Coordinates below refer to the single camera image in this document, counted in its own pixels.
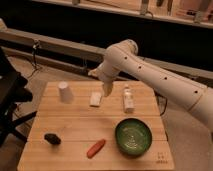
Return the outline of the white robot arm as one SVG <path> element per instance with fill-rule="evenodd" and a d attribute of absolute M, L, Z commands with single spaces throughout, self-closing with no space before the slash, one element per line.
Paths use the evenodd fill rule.
<path fill-rule="evenodd" d="M 103 82 L 106 96 L 112 92 L 113 81 L 125 72 L 187 110 L 213 132 L 213 88 L 149 64 L 137 56 L 138 46 L 127 39 L 110 45 L 103 62 L 89 72 Z"/>

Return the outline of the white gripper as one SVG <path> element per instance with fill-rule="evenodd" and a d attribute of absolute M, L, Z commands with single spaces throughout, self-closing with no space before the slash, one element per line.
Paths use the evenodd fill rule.
<path fill-rule="evenodd" d="M 88 71 L 88 76 L 99 78 L 103 82 L 103 94 L 105 97 L 108 97 L 113 89 L 113 81 L 116 78 L 116 70 L 112 67 L 105 67 L 100 65 L 98 68 Z"/>

